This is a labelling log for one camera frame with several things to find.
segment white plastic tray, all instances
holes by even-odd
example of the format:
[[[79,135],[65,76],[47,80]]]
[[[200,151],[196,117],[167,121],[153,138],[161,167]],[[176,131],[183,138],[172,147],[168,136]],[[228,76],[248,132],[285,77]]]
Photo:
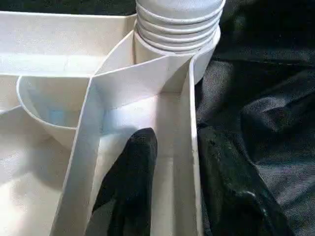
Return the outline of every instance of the white plastic tray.
[[[151,235],[202,235],[194,84],[220,30],[193,58],[179,57],[144,46],[134,20],[0,12],[0,235],[104,235],[104,219],[90,219],[100,183],[144,127],[158,141]],[[33,114],[23,96],[19,106],[16,82],[33,76],[39,87],[86,78],[73,133]],[[71,99],[61,91],[50,91],[54,102]]]

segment black cloth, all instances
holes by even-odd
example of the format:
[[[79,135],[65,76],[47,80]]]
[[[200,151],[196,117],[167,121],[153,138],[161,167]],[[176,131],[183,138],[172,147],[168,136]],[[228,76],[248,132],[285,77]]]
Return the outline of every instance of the black cloth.
[[[135,0],[0,0],[1,11],[89,15],[131,15]]]
[[[298,236],[315,235],[314,25],[313,0],[227,1],[195,87],[198,129],[222,133],[255,166]]]
[[[296,235],[314,235],[315,69],[213,61],[196,92],[199,129],[209,126],[223,133],[243,159],[256,167],[257,176],[265,182]],[[209,154],[200,148],[199,155]],[[202,161],[200,166],[204,173]],[[213,184],[210,187],[221,191]],[[258,185],[245,189],[254,194],[259,190]],[[215,222],[211,219],[213,231]]]
[[[115,200],[108,236],[149,236],[151,199],[158,142],[152,128],[140,129],[127,141],[112,168],[104,177],[93,212]]]

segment ribbed plastic cylinder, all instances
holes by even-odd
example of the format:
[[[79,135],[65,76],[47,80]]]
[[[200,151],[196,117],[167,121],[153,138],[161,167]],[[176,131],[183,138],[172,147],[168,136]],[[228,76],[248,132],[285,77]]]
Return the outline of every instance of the ribbed plastic cylinder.
[[[137,0],[137,30],[145,42],[175,53],[211,43],[225,0]]]

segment bowl-shaped compartment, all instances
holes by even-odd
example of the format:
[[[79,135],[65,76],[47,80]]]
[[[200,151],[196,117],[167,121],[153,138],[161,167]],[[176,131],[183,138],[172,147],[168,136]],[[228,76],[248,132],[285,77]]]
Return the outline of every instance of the bowl-shaped compartment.
[[[17,94],[26,112],[71,149],[88,78],[21,76]]]

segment black object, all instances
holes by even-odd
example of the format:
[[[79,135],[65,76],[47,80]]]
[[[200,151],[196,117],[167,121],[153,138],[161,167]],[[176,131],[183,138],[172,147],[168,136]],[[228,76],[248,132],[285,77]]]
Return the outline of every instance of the black object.
[[[247,163],[253,165],[258,171],[256,175],[262,178],[280,205],[279,214],[282,212],[286,216],[293,232],[298,236],[314,235],[315,69],[298,65],[214,61],[196,91],[199,132],[204,127],[214,130],[209,140],[216,146],[208,150],[207,155],[218,156],[220,148],[229,153],[231,160],[226,158],[225,162],[229,161],[230,172],[225,175],[232,175],[232,171],[244,173]],[[199,154],[200,158],[205,156],[203,147]],[[216,158],[211,157],[212,168],[215,168]],[[235,158],[243,164],[233,163]],[[200,164],[201,168],[206,168],[204,162],[200,161]],[[217,172],[219,169],[212,170],[212,173]],[[208,183],[215,181],[210,176],[208,178]],[[254,185],[249,192],[261,202],[257,192],[262,185],[257,184],[256,177],[251,179]],[[221,181],[223,186],[229,183],[226,178]],[[239,186],[244,184],[239,176],[234,177],[234,181],[239,181]],[[217,189],[218,186],[210,182],[210,187]],[[243,207],[251,206],[247,202]],[[270,208],[265,209],[270,215]],[[211,212],[210,207],[207,209],[210,228],[216,235]]]
[[[135,132],[102,181],[93,211],[116,203],[108,236],[123,236],[126,221],[134,235],[149,236],[151,229],[152,182],[158,143],[153,129]]]
[[[42,13],[131,15],[135,0],[1,0],[1,11]]]
[[[256,168],[211,127],[198,132],[202,191],[214,236],[292,236]]]

